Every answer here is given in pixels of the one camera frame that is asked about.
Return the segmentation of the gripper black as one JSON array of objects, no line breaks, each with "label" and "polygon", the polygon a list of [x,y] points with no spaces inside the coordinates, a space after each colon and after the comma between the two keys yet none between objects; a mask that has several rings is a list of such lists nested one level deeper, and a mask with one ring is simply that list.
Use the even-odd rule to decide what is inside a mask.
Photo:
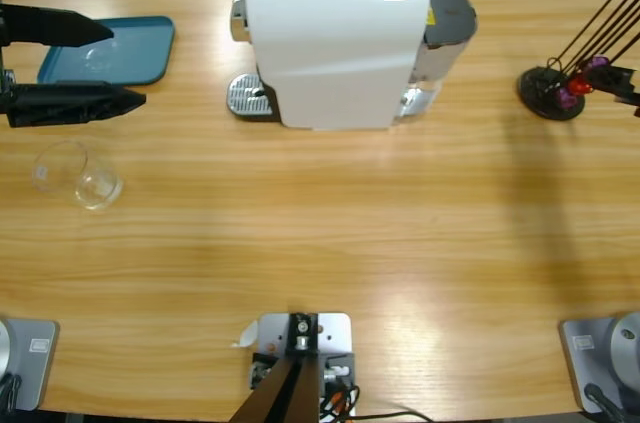
[{"label": "gripper black", "polygon": [[[81,47],[113,37],[103,24],[70,10],[1,4],[1,46]],[[12,128],[85,124],[125,115],[146,95],[106,82],[15,84],[0,50],[1,113]]]}]

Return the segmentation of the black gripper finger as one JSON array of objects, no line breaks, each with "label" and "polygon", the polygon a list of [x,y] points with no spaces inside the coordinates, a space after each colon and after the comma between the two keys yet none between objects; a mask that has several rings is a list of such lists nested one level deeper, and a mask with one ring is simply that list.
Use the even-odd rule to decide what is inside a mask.
[{"label": "black gripper finger", "polygon": [[617,103],[633,106],[634,116],[640,117],[640,94],[636,92],[618,94],[615,96],[614,101]]},{"label": "black gripper finger", "polygon": [[606,93],[634,93],[634,74],[635,71],[630,68],[598,66],[593,70],[593,88]]}]

